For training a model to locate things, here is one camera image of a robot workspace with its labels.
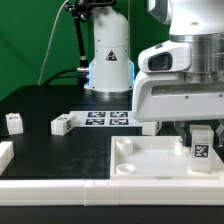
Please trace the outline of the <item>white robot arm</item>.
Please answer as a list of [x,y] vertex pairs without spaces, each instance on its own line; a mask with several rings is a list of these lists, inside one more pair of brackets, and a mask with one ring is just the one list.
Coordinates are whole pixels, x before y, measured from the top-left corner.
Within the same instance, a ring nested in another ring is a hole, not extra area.
[[138,57],[132,113],[140,122],[218,120],[224,141],[224,0],[148,0],[169,40]]

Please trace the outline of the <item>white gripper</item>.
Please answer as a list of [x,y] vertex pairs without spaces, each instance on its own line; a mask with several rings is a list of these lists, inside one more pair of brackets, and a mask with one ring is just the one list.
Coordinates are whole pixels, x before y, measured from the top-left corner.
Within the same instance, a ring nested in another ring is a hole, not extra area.
[[139,122],[175,121],[174,127],[186,145],[185,122],[219,120],[218,146],[224,145],[224,83],[187,83],[183,71],[192,64],[187,43],[166,41],[142,51],[140,71],[132,97],[132,114]]

